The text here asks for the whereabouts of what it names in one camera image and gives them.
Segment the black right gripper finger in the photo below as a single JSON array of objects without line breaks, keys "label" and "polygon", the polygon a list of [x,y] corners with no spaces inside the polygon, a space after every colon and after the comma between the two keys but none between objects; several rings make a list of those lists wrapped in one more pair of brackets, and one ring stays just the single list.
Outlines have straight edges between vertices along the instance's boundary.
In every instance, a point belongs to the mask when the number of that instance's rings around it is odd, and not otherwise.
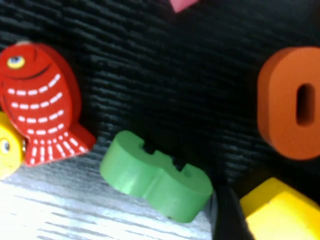
[{"label": "black right gripper finger", "polygon": [[211,236],[213,240],[253,240],[240,199],[232,188],[219,185],[211,205]]}]

